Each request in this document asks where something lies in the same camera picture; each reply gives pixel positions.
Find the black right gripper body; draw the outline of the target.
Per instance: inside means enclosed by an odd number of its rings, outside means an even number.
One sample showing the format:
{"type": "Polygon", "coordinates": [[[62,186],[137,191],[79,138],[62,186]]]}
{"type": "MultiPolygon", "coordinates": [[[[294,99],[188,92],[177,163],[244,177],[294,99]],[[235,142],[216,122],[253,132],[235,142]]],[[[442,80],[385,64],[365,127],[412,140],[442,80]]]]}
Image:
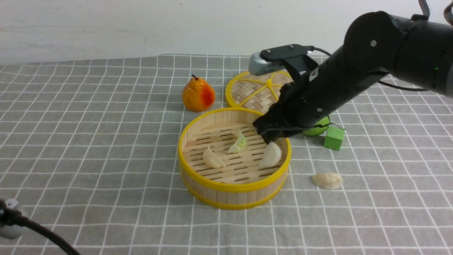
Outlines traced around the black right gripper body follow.
{"type": "Polygon", "coordinates": [[[326,60],[314,70],[296,70],[293,82],[280,90],[277,103],[253,122],[265,143],[288,138],[314,127],[340,108],[340,66],[326,60]]]}

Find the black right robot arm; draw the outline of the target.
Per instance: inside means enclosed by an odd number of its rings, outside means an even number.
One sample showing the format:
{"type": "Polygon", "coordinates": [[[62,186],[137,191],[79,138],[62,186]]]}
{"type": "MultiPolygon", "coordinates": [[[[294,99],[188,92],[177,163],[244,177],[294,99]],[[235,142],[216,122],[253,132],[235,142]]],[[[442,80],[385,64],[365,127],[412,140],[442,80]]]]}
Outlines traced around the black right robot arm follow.
{"type": "Polygon", "coordinates": [[[250,74],[286,69],[293,80],[281,88],[277,103],[253,122],[265,143],[311,129],[389,74],[452,97],[451,25],[370,12],[352,22],[343,45],[322,64],[308,56],[314,50],[292,44],[250,57],[250,74]]]}

